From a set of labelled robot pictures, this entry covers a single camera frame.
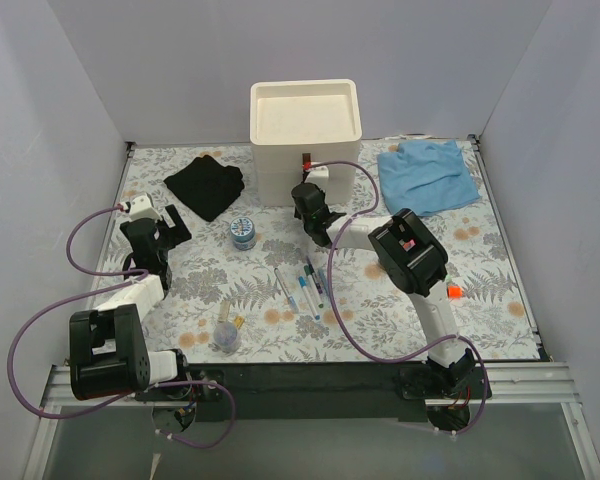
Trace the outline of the beige eraser block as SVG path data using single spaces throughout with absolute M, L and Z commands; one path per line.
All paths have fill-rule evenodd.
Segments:
M 223 300 L 221 302 L 220 310 L 219 310 L 219 316 L 218 316 L 219 322 L 226 322 L 228 320 L 230 309 L 231 309 L 231 302 L 229 300 Z

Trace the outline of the cream three-drawer organizer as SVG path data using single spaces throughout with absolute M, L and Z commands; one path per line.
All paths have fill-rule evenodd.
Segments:
M 250 143 L 260 202 L 291 206 L 303 166 L 357 162 L 362 125 L 350 79 L 258 82 L 250 91 Z

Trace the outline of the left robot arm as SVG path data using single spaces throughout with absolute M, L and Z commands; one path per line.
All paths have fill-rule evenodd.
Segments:
M 71 388 L 79 400 L 142 392 L 158 384 L 173 400 L 185 398 L 193 377 L 179 349 L 149 351 L 142 321 L 168 294 L 172 271 L 169 252 L 191 239 L 173 205 L 169 225 L 142 194 L 123 204 L 129 219 L 120 230 L 131 246 L 123 277 L 131 282 L 92 310 L 69 321 Z

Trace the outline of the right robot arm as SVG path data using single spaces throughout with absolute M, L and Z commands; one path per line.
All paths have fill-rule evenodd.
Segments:
M 291 191 L 294 216 L 329 260 L 338 248 L 376 254 L 393 285 L 414 306 L 427 345 L 426 371 L 408 380 L 414 397 L 455 397 L 472 391 L 477 355 L 460 339 L 448 298 L 448 254 L 420 218 L 409 209 L 393 216 L 371 217 L 367 210 L 347 215 L 329 209 L 319 186 L 304 182 Z

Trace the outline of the clear jar of pins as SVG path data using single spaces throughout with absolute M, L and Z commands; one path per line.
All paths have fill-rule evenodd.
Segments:
M 222 352 L 236 352 L 241 343 L 239 328 L 233 322 L 219 322 L 213 332 L 213 343 Z

